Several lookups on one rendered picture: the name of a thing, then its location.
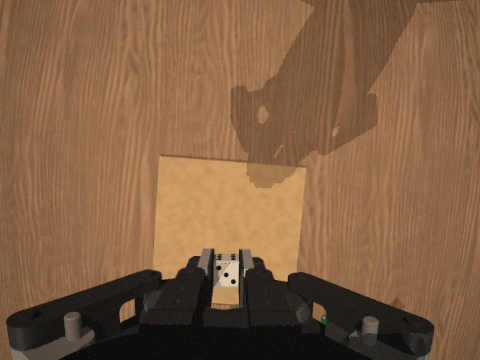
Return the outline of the tan square mat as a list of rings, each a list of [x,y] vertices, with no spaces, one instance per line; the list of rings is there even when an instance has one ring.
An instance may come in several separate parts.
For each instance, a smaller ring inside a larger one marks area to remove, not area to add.
[[[250,249],[296,273],[306,168],[159,156],[153,270],[175,278],[203,248]]]

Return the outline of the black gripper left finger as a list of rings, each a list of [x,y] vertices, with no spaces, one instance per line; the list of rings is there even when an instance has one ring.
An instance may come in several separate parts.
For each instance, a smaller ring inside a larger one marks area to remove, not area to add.
[[[139,332],[196,327],[199,306],[211,308],[214,257],[215,249],[203,248],[179,279],[147,269],[10,315],[12,360],[59,360],[140,322]],[[120,322],[120,308],[133,299],[135,316]]]

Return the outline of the white die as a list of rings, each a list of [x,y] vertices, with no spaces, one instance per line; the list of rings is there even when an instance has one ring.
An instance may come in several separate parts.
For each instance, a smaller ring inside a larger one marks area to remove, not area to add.
[[[215,254],[213,287],[239,286],[239,254]]]

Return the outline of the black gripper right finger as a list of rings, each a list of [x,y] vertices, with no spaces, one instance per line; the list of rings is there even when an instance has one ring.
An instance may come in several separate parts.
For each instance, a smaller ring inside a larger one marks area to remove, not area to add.
[[[302,323],[373,360],[429,360],[427,319],[304,272],[275,280],[250,249],[239,249],[238,290],[250,329],[302,338]],[[325,309],[326,325],[312,318],[313,302]]]

